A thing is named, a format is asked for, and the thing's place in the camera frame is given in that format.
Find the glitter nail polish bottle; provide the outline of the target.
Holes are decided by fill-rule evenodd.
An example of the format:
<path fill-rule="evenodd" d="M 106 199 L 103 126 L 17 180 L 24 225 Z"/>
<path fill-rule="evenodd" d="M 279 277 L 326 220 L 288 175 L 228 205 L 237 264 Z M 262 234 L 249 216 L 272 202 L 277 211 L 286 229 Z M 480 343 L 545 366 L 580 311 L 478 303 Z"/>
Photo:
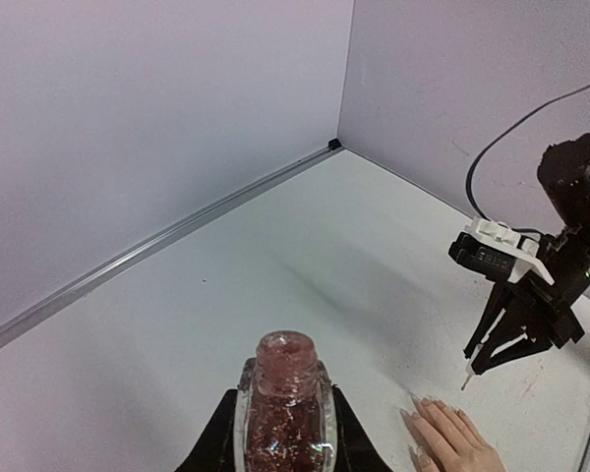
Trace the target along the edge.
<path fill-rule="evenodd" d="M 332 471 L 338 431 L 332 384 L 308 335 L 266 334 L 245 362 L 233 423 L 237 471 Z"/>

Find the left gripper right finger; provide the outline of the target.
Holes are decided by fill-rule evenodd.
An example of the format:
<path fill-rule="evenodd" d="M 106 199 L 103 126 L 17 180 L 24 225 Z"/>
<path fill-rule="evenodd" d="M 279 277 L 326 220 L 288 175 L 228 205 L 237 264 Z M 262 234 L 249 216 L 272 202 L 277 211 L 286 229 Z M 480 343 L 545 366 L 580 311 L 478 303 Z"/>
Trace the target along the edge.
<path fill-rule="evenodd" d="M 332 387 L 337 420 L 334 472 L 390 472 L 341 389 Z"/>

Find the mannequin hand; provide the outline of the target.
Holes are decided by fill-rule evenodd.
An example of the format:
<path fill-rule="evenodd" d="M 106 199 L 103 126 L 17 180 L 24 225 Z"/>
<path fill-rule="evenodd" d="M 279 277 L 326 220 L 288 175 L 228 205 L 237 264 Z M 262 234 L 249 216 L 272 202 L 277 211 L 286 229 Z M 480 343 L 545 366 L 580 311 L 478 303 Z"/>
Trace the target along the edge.
<path fill-rule="evenodd" d="M 497 451 L 462 410 L 434 398 L 412 399 L 414 410 L 400 410 L 416 446 L 410 451 L 416 471 L 504 472 Z"/>

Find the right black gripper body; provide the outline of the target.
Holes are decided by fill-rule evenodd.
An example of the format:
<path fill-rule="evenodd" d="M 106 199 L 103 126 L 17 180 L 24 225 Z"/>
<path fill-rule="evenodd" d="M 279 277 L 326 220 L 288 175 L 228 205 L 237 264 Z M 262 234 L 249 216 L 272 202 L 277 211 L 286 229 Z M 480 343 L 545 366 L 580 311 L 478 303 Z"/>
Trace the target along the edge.
<path fill-rule="evenodd" d="M 571 306 L 590 285 L 590 133 L 548 147 L 537 177 L 564 228 L 540 243 L 538 259 L 553 282 L 532 270 L 520 280 L 522 319 L 532 341 L 562 347 L 583 336 Z"/>

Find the white nail polish cap brush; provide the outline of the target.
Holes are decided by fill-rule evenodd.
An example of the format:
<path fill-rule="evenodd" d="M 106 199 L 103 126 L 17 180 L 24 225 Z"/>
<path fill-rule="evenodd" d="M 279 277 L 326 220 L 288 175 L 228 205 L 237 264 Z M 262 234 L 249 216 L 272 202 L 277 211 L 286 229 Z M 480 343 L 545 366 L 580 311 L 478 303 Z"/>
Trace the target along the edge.
<path fill-rule="evenodd" d="M 528 338 L 529 338 L 529 336 L 528 336 L 527 332 L 523 331 L 520 335 L 512 338 L 510 341 L 507 341 L 503 345 L 497 347 L 494 351 L 494 354 L 500 354 L 505 349 L 512 347 L 514 344 L 518 343 L 519 341 L 527 340 Z M 473 368 L 473 362 L 478 357 L 478 355 L 480 354 L 481 350 L 483 349 L 483 347 L 486 343 L 487 343 L 487 341 L 479 342 L 477 344 L 477 346 L 475 347 L 472 355 L 470 356 L 470 358 L 466 364 L 466 368 L 465 368 L 466 378 L 461 386 L 461 389 L 460 389 L 461 391 L 464 391 L 466 389 L 466 387 L 468 386 L 468 384 L 470 383 L 470 381 L 474 377 L 477 376 L 477 374 Z"/>

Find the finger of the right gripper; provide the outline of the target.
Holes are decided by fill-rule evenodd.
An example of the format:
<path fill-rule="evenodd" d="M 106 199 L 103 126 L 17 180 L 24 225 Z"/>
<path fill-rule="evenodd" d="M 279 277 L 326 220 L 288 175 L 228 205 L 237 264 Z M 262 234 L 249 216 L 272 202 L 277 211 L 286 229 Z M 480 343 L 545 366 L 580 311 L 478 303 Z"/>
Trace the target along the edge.
<path fill-rule="evenodd" d="M 470 373 L 481 376 L 503 364 L 549 350 L 552 341 L 546 336 L 532 336 L 525 329 L 514 337 L 507 335 L 504 341 L 494 340 L 490 335 L 477 344 L 470 356 Z"/>
<path fill-rule="evenodd" d="M 520 309 L 523 298 L 520 283 L 497 282 L 494 285 L 481 319 L 464 348 L 467 360 L 477 344 L 485 341 L 490 335 L 494 340 L 504 341 L 507 335 L 514 337 L 524 329 Z"/>

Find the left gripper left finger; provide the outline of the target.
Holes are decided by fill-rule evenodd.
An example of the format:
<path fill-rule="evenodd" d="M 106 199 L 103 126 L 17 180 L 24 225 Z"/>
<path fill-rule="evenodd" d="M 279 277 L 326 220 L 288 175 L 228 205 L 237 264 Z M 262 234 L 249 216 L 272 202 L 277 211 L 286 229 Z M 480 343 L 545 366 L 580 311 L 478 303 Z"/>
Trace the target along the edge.
<path fill-rule="evenodd" d="M 176 472 L 235 472 L 234 420 L 236 389 L 228 389 L 212 413 L 189 455 Z"/>

